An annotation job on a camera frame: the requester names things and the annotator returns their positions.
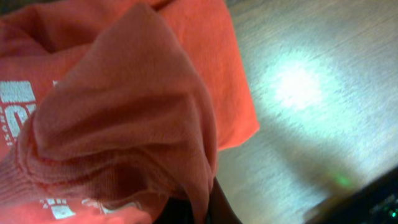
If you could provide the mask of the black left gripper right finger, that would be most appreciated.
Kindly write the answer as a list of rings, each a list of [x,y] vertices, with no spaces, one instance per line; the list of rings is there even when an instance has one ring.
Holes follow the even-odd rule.
[[[242,224],[231,208],[217,178],[213,181],[206,222],[208,224]]]

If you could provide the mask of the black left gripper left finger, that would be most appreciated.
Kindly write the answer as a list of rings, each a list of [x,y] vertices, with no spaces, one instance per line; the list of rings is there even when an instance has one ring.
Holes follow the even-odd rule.
[[[169,198],[154,224],[194,224],[192,206],[189,201]]]

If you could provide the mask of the orange printed t-shirt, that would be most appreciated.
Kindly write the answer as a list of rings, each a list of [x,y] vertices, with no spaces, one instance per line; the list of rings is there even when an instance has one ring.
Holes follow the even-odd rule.
[[[207,223],[259,129],[224,1],[56,1],[1,17],[1,222]]]

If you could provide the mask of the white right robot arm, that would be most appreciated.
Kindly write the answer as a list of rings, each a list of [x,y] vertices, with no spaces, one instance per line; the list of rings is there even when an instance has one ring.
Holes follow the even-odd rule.
[[[309,210],[305,224],[397,224],[397,168],[357,188],[347,176],[333,183],[341,190]]]

